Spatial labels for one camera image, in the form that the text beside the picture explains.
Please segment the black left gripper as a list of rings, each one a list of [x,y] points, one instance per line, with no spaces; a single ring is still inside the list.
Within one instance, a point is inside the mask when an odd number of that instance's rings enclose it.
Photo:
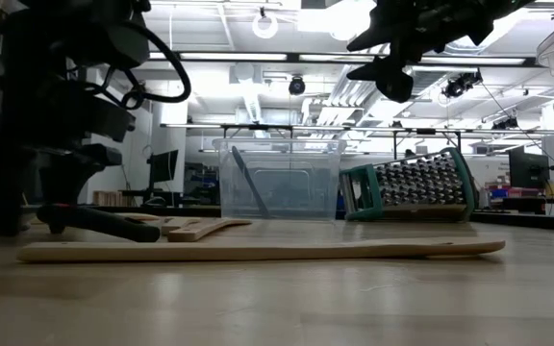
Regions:
[[[128,111],[85,94],[66,94],[25,110],[0,112],[0,140],[11,145],[72,149],[90,134],[121,142],[135,127],[136,118]],[[32,151],[0,150],[0,235],[18,235],[23,228],[23,189],[35,158]],[[61,234],[66,227],[104,233],[106,223],[114,217],[79,207],[78,197],[94,174],[120,164],[122,154],[103,144],[53,154],[39,170],[44,203],[38,209],[38,219],[52,234]]]

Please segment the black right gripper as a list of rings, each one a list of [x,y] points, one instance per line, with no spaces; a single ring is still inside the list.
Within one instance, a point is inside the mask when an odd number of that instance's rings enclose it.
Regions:
[[[412,96],[414,79],[403,71],[414,57],[430,50],[438,53],[459,38],[478,46],[494,30],[494,22],[535,0],[377,0],[369,13],[369,26],[351,40],[347,50],[365,50],[390,43],[384,58],[347,73],[351,81],[374,82],[388,99],[405,103]]]

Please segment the black spatula with metal neck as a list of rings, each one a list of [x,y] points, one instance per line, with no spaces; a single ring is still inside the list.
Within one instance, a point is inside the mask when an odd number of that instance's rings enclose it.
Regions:
[[[134,242],[157,242],[162,236],[157,226],[93,208],[44,205],[38,209],[37,218],[55,235],[62,234],[66,228],[78,228]]]

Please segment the wooden utensil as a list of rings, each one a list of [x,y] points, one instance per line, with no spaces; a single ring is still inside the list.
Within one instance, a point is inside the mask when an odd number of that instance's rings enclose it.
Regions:
[[[235,226],[246,226],[252,223],[247,219],[203,219],[187,221],[182,226],[173,229],[163,227],[168,242],[195,242],[213,232]]]
[[[199,223],[200,221],[200,218],[167,217],[162,223],[161,234],[168,235],[170,232],[185,228],[191,224]]]

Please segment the white ceiling pipe bundle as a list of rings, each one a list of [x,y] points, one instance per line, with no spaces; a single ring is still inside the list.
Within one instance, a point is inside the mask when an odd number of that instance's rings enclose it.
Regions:
[[[370,81],[350,80],[347,74],[360,67],[357,64],[347,64],[340,72],[338,81],[328,98],[325,106],[355,108],[361,107],[376,91],[376,86]]]

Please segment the stack of wooden blocks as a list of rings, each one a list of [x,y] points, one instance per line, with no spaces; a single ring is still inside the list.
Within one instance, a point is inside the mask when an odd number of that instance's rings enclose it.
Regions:
[[[92,192],[92,203],[99,207],[131,207],[134,198],[125,196],[121,191],[95,190]]]

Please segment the black ceiling mounted device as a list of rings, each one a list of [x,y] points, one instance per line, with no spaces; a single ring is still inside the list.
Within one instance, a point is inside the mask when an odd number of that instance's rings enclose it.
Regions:
[[[518,129],[519,126],[517,123],[517,119],[514,116],[508,116],[506,118],[494,121],[491,128],[493,130],[512,130]]]
[[[462,73],[456,79],[449,80],[441,94],[446,98],[458,98],[482,82],[483,78],[480,71]]]

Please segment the dark computer monitor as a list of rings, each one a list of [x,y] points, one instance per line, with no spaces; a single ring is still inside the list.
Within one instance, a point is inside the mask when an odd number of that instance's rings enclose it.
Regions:
[[[150,185],[171,181],[175,176],[177,159],[177,150],[151,155],[147,160],[149,164]]]
[[[509,173],[513,187],[545,188],[549,179],[548,157],[526,153],[522,147],[510,150]]]

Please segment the overhead LED light bar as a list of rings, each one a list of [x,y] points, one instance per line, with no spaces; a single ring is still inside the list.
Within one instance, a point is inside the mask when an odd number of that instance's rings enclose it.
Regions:
[[[253,52],[175,52],[181,62],[286,62],[286,63],[326,63],[326,64],[366,64],[386,58],[387,55],[339,54],[339,53],[253,53]],[[531,57],[495,56],[423,56],[419,62],[428,66],[467,66],[467,67],[539,67]]]

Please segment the red and blue boxes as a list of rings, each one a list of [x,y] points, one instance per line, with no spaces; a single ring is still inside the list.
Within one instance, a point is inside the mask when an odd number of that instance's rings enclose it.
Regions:
[[[485,189],[490,193],[492,199],[499,198],[537,198],[544,195],[544,189],[512,187],[506,184],[486,183]]]

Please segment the long flat wooden spatula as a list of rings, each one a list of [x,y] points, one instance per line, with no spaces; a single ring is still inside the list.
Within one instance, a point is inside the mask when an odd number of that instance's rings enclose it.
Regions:
[[[20,248],[16,259],[25,263],[404,259],[484,255],[505,246],[504,240],[479,237],[305,244],[36,242]]]

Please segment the silver spiral ventilation duct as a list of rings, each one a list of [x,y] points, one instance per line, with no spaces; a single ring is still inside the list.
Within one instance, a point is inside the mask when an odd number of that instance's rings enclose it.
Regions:
[[[463,73],[475,73],[478,71],[478,69],[474,67],[458,67],[446,65],[411,65],[404,67],[403,71],[414,80],[411,98],[416,99],[427,94],[434,87],[440,86],[450,77],[457,76]]]

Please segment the metal box grater green frame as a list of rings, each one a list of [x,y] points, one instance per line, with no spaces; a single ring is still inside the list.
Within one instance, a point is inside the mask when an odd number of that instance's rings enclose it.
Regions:
[[[476,207],[473,177],[455,148],[340,172],[348,221],[467,221]]]

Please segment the black metal gantry frame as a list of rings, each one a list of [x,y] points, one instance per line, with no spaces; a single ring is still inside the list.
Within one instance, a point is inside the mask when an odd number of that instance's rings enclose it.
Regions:
[[[298,125],[267,125],[267,124],[221,124],[219,128],[223,130],[224,137],[230,129],[250,130],[250,131],[287,131],[290,133],[290,138],[293,138],[295,132],[316,131],[316,132],[369,132],[389,133],[393,139],[393,150],[396,150],[398,144],[396,142],[399,133],[413,134],[418,136],[435,136],[452,134],[457,138],[455,146],[458,151],[462,150],[462,134],[472,133],[472,130],[467,129],[435,129],[435,128],[395,128],[395,127],[350,127],[350,126],[298,126]]]

